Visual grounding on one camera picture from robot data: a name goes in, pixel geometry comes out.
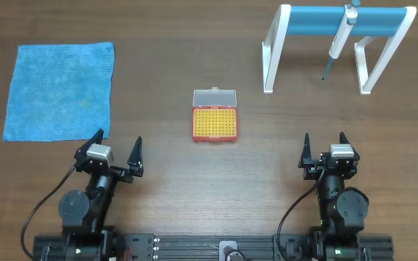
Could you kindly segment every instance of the transparent lid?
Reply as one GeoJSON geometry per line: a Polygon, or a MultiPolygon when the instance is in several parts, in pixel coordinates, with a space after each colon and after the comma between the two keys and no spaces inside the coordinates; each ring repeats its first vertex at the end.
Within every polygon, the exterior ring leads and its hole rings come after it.
{"type": "Polygon", "coordinates": [[[237,92],[235,90],[219,90],[212,87],[209,90],[194,90],[193,107],[236,107],[237,92]]]}

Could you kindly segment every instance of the cable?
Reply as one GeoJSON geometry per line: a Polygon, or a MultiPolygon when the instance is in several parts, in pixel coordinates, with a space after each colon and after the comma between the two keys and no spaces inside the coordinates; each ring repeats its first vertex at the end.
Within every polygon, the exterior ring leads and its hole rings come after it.
{"type": "Polygon", "coordinates": [[[69,171],[67,172],[67,174],[65,174],[64,178],[61,180],[61,182],[59,182],[59,184],[51,191],[49,192],[49,194],[47,194],[37,205],[36,207],[33,209],[32,213],[30,213],[30,215],[28,216],[27,220],[25,221],[25,224],[23,224],[22,227],[22,233],[20,234],[20,244],[22,245],[22,250],[25,252],[25,254],[31,259],[36,261],[35,257],[27,250],[27,248],[25,247],[25,242],[24,242],[24,237],[25,237],[25,231],[27,230],[28,224],[29,222],[32,220],[33,216],[35,215],[36,210],[38,210],[38,208],[50,197],[52,196],[54,193],[56,193],[56,191],[62,186],[62,184],[64,184],[64,182],[69,178],[70,174],[72,174],[73,170],[75,169],[75,165],[72,166],[69,171]]]}
{"type": "Polygon", "coordinates": [[[317,186],[319,185],[320,181],[324,177],[325,174],[325,160],[324,160],[324,168],[322,169],[322,173],[319,176],[319,179],[317,179],[317,182],[310,188],[306,193],[304,193],[302,196],[299,197],[299,199],[296,199],[295,203],[291,205],[291,207],[287,210],[287,212],[284,214],[282,220],[280,220],[279,229],[276,231],[276,247],[279,249],[280,255],[283,257],[285,261],[289,261],[288,257],[283,252],[283,249],[280,246],[280,231],[282,231],[283,222],[285,219],[287,219],[287,216],[290,214],[290,212],[296,207],[296,205],[303,200],[305,197],[307,197],[312,191],[317,189],[317,186]]]}

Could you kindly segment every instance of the white stand leg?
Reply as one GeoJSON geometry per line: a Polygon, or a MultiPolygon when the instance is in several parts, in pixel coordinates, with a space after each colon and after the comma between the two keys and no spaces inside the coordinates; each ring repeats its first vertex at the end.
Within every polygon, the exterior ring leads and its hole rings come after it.
{"type": "Polygon", "coordinates": [[[399,44],[406,35],[407,30],[409,29],[409,27],[411,27],[412,21],[414,21],[415,14],[417,13],[417,8],[406,8],[406,17],[403,19],[403,22],[399,25],[399,28],[396,31],[395,35],[388,38],[385,44],[385,48],[383,49],[383,52],[380,55],[380,58],[378,59],[373,71],[370,73],[370,76],[367,72],[367,63],[364,47],[370,42],[372,42],[372,40],[374,40],[374,37],[366,36],[358,43],[354,44],[354,52],[356,54],[356,65],[359,79],[359,89],[362,95],[370,94],[378,78],[380,77],[386,65],[390,61],[392,55],[395,53],[399,44]]]}
{"type": "Polygon", "coordinates": [[[290,13],[291,6],[289,4],[280,5],[270,25],[266,40],[262,42],[263,89],[265,94],[271,94],[274,91],[276,69],[282,55],[290,13]]]}

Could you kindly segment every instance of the wooden table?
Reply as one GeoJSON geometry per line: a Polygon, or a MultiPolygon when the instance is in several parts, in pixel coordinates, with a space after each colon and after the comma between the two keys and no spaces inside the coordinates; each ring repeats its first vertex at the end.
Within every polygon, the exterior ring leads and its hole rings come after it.
{"type": "MultiPolygon", "coordinates": [[[[391,234],[397,260],[418,260],[418,15],[370,96],[359,95],[350,44],[329,79],[321,79],[330,37],[289,38],[274,94],[267,95],[261,41],[283,3],[0,0],[0,260],[27,259],[22,224],[83,143],[1,140],[17,45],[100,41],[113,41],[116,54],[112,127],[104,144],[113,148],[115,163],[126,166],[136,137],[144,141],[144,177],[119,185],[108,224],[129,233],[272,235],[284,211],[313,185],[297,169],[304,133],[318,157],[344,131],[361,155],[359,172],[346,185],[371,202],[365,231],[391,234]],[[192,142],[192,91],[213,86],[237,90],[236,144],[192,142]]],[[[364,4],[418,8],[418,1],[406,0],[364,4]]],[[[369,64],[382,45],[367,47],[369,64]]],[[[26,235],[29,249],[35,235],[60,232],[60,197],[83,189],[88,179],[75,173],[36,213],[26,235]]],[[[284,231],[305,233],[318,224],[310,196],[284,231]]]]}

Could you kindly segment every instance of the blue bar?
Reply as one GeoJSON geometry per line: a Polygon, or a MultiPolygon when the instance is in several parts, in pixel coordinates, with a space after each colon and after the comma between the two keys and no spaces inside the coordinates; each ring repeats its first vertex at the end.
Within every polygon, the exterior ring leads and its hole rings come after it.
{"type": "MultiPolygon", "coordinates": [[[[352,36],[394,36],[405,18],[404,7],[359,7],[352,36]]],[[[334,36],[345,14],[345,7],[291,6],[287,35],[334,36]]]]}

